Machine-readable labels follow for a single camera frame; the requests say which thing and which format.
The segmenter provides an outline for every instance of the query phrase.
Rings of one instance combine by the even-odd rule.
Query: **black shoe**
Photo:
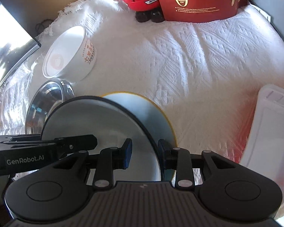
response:
[[[151,20],[155,23],[165,21],[162,9],[160,7],[157,7],[151,11]]]
[[[151,19],[150,11],[136,12],[136,20],[140,23],[149,21]]]

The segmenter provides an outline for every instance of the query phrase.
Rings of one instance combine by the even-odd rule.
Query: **yellow rim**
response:
[[[166,121],[168,122],[170,128],[171,128],[171,131],[173,133],[173,138],[175,140],[175,144],[176,144],[176,147],[178,147],[178,142],[177,142],[177,137],[176,137],[176,133],[173,129],[173,126],[171,125],[171,122],[169,121],[168,117],[166,116],[166,114],[163,112],[163,110],[156,104],[154,103],[152,100],[148,99],[147,97],[143,96],[143,95],[140,95],[140,94],[137,94],[137,93],[133,93],[133,92],[128,92],[128,91],[115,91],[115,92],[109,92],[109,93],[106,93],[104,95],[102,95],[101,97],[105,97],[105,96],[108,96],[108,95],[111,95],[111,94],[119,94],[119,93],[125,93],[125,94],[132,94],[132,95],[135,95],[135,96],[139,96],[139,97],[142,97],[143,99],[149,101],[151,104],[153,104],[161,113],[162,115],[165,117]]]

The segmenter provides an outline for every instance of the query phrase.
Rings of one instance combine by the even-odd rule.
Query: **black cable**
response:
[[[44,22],[48,22],[48,21],[53,22],[52,19],[45,19],[45,20],[43,20],[41,23],[38,23],[38,24],[35,26],[35,31],[37,32],[38,35],[39,35],[41,32],[43,32],[44,29],[45,29],[45,26],[43,25],[43,23],[44,23]]]

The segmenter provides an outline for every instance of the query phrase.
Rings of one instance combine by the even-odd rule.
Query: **white plastic container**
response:
[[[96,49],[83,26],[74,26],[52,44],[43,63],[43,75],[74,83],[84,79],[96,61]]]
[[[284,205],[284,89],[269,84],[259,91],[240,164],[276,182]]]

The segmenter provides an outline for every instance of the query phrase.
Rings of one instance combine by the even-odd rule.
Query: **fringe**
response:
[[[52,30],[52,26],[63,16],[68,15],[70,13],[75,13],[76,11],[82,9],[82,5],[83,3],[85,3],[88,0],[78,0],[76,2],[70,3],[67,7],[64,8],[64,11],[60,10],[58,13],[58,17],[42,32],[40,33],[36,39],[38,41],[41,40],[43,35],[49,34],[50,36],[53,35],[53,30]]]

